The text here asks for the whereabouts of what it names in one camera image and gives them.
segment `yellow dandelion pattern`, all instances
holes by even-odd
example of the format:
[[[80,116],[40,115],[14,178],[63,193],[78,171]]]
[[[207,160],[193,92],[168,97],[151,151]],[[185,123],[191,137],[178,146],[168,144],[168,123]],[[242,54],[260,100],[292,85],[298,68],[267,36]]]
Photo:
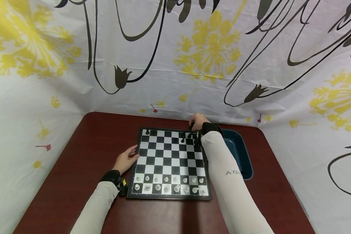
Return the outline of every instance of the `yellow dandelion pattern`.
[[[240,32],[232,30],[247,1],[243,0],[232,21],[222,20],[222,14],[215,10],[209,21],[196,20],[194,34],[191,38],[182,35],[178,43],[183,54],[173,62],[182,67],[182,72],[189,74],[191,79],[202,79],[215,83],[232,74],[241,56],[237,43]]]
[[[62,26],[50,26],[54,21],[48,7],[30,6],[29,0],[0,0],[0,51],[14,47],[0,59],[0,75],[17,74],[26,78],[62,76],[68,64],[82,53],[74,44],[74,35]]]
[[[48,128],[45,128],[42,124],[42,121],[39,119],[40,126],[42,126],[42,130],[37,134],[37,137],[40,140],[45,140],[47,136],[51,133],[51,131]]]
[[[325,82],[329,85],[314,89],[316,97],[309,102],[311,113],[333,122],[333,130],[342,128],[351,132],[351,73],[342,70]]]

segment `fabric backdrop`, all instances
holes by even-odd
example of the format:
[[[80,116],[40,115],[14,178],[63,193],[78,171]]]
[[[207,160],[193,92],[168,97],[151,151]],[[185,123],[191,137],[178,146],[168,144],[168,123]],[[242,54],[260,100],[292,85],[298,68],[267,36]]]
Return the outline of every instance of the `fabric backdrop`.
[[[351,0],[0,0],[0,233],[90,111],[256,126],[351,234]]]

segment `white arm sleeve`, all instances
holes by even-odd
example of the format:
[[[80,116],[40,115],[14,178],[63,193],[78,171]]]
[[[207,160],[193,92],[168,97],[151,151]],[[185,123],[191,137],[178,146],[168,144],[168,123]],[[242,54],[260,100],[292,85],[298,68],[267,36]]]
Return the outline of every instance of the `white arm sleeve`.
[[[230,234],[273,234],[252,199],[237,162],[222,135],[210,131],[201,138],[209,176]]]
[[[118,189],[112,182],[100,182],[84,206],[70,234],[100,234],[117,194]]]

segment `blue tray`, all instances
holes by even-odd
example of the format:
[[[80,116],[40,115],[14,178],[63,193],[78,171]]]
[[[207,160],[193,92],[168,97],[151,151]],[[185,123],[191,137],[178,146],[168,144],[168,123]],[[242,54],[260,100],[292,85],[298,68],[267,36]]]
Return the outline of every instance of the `blue tray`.
[[[254,170],[242,136],[236,131],[222,129],[222,137],[235,161],[237,161],[243,179],[251,179],[254,175]]]

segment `table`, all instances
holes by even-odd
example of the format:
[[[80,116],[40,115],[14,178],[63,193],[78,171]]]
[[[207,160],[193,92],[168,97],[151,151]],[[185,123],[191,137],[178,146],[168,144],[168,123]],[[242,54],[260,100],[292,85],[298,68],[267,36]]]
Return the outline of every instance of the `table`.
[[[120,153],[136,144],[142,126],[187,130],[188,123],[99,112],[85,115],[14,233],[69,233],[104,173]],[[246,185],[273,231],[314,233],[264,134],[253,127],[220,126],[242,135],[254,168]],[[128,180],[130,171],[123,176]],[[102,233],[228,233],[212,190],[210,202],[117,197]]]

